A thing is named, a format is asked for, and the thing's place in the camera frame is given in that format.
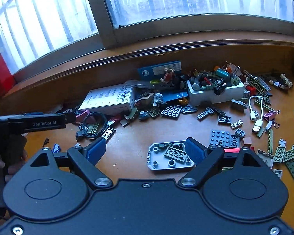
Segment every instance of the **brown lego brick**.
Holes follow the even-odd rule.
[[[244,147],[250,147],[252,142],[250,137],[243,138]]]

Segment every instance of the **wooden table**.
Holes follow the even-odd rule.
[[[278,89],[273,89],[272,93],[271,107],[275,110],[281,110],[281,113],[276,116],[276,121],[280,123],[280,128],[273,128],[273,153],[275,153],[280,138],[286,140],[287,150],[294,144],[294,87],[288,94]],[[229,102],[217,104],[216,107],[222,109],[227,115],[230,114],[232,122],[239,119],[244,122],[241,129],[246,132],[246,136],[252,138],[255,150],[267,150],[268,135],[263,134],[259,139],[252,133],[254,123],[250,121],[249,109],[241,113],[230,109]],[[260,114],[259,107],[254,108],[253,106],[253,109],[256,109]],[[116,128],[115,134],[107,143],[107,151],[96,167],[110,177],[114,184],[118,178],[175,178],[179,180],[185,175],[185,172],[154,172],[147,167],[148,147],[152,143],[185,140],[187,137],[193,137],[207,146],[211,129],[232,131],[230,126],[218,125],[215,114],[201,122],[198,121],[196,116],[203,110],[203,108],[199,107],[198,112],[195,114],[180,114],[178,120],[163,117],[158,117],[154,120],[149,118],[148,121],[144,122],[135,120],[125,128],[117,124],[114,126]],[[48,147],[53,147],[57,143],[62,151],[66,151],[76,144],[75,133],[77,130],[77,126],[68,124],[66,129],[29,133],[26,145],[29,157],[33,156],[41,148],[47,137],[50,139]],[[88,143],[87,140],[84,140],[81,145],[85,147]],[[294,180],[284,164],[274,164],[273,168],[283,170],[282,181],[289,190],[289,201],[282,214],[282,219],[294,228]]]

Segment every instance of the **usb cable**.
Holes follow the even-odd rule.
[[[261,116],[260,116],[259,120],[257,120],[257,121],[256,121],[256,115],[255,115],[255,113],[254,113],[254,111],[253,111],[253,109],[251,107],[251,104],[250,104],[250,100],[252,98],[257,98],[258,101],[260,102]],[[256,121],[255,122],[255,125],[253,127],[253,132],[254,133],[258,133],[260,131],[260,128],[262,127],[262,123],[263,123],[262,118],[263,118],[263,115],[264,115],[264,110],[263,110],[263,107],[262,107],[262,101],[263,101],[263,97],[262,96],[251,96],[249,98],[249,100],[248,100],[248,105],[249,105],[249,109],[250,109],[250,119],[252,121]]]

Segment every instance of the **white box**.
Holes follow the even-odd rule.
[[[200,105],[203,101],[211,101],[212,103],[220,103],[230,101],[232,99],[242,99],[244,94],[244,84],[240,81],[237,86],[227,87],[222,94],[217,96],[213,90],[195,91],[189,80],[187,81],[189,103],[193,106]]]
[[[130,86],[115,85],[90,90],[80,106],[80,111],[101,112],[105,115],[117,115],[121,112],[131,112],[134,107],[135,94]]]

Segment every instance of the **lego plate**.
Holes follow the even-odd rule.
[[[148,149],[147,166],[152,170],[193,167],[194,162],[186,155],[184,143],[185,140],[153,143]]]

